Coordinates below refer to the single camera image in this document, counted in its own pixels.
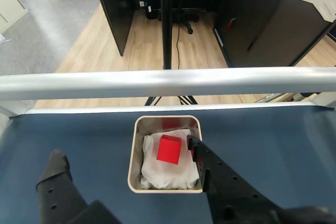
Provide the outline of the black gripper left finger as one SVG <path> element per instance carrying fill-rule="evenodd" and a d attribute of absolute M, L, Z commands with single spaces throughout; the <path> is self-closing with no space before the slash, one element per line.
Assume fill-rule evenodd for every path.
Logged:
<path fill-rule="evenodd" d="M 86 203 L 72 181 L 67 156 L 59 149 L 50 153 L 36 193 L 40 223 L 120 223 L 101 201 Z"/>

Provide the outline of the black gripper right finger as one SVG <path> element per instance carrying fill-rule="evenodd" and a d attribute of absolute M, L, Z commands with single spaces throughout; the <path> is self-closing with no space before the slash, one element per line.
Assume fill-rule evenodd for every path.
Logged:
<path fill-rule="evenodd" d="M 187 136 L 213 223 L 335 223 L 324 207 L 283 209 L 258 192 L 196 136 Z"/>

